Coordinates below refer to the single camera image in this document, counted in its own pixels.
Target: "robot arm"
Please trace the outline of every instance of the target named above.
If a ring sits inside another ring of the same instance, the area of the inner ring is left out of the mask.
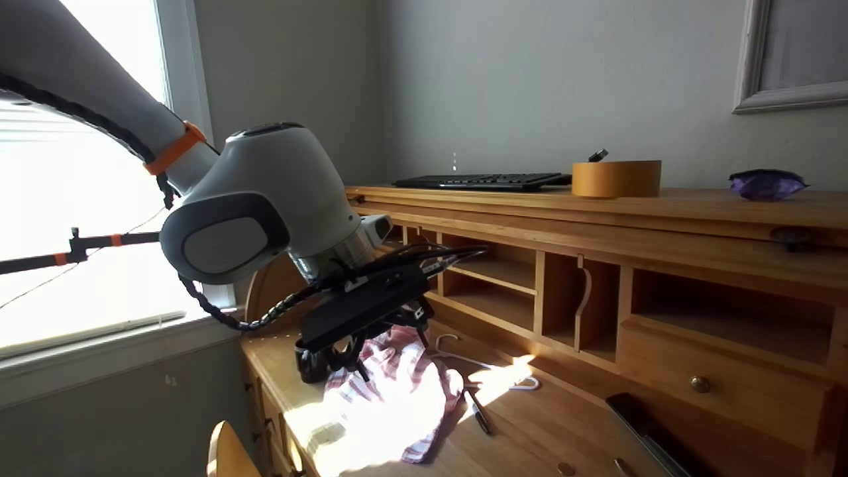
[[[59,0],[2,1],[0,90],[104,129],[184,195],[161,227],[161,248],[186,278],[230,282],[279,250],[288,250],[307,280],[374,260],[374,242],[307,126],[250,129],[215,150]]]

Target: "window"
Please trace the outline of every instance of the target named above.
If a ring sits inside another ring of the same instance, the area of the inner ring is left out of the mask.
[[[201,70],[196,50],[190,61],[174,61],[190,54],[190,40],[170,40],[168,54],[161,48],[168,32],[194,32],[190,0],[160,5],[63,0],[63,5],[150,94],[209,129],[201,77],[189,82],[190,94],[170,87],[186,83],[186,74],[170,82],[177,70],[168,62]],[[0,102],[0,200],[0,260],[67,250],[71,227],[83,236],[160,231],[165,217],[154,176],[117,140],[74,118],[15,102]],[[83,265],[0,274],[0,356],[180,317],[184,310],[196,310],[196,302],[160,242],[91,250]]]

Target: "wooden chair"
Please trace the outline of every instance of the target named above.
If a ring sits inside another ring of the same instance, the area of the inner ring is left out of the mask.
[[[259,477],[259,468],[229,421],[218,421],[211,428],[207,477]]]

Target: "desk surface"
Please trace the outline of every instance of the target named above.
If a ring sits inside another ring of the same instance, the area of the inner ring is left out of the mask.
[[[344,437],[344,427],[324,405],[324,388],[300,380],[295,342],[296,334],[275,331],[245,338],[242,347],[317,474],[617,474],[616,457],[634,474],[658,474],[600,396],[540,372],[540,388],[507,392],[486,405],[494,437],[475,417],[464,417],[447,431],[433,464],[369,460],[369,445],[380,443]],[[503,362],[470,337],[450,348]]]

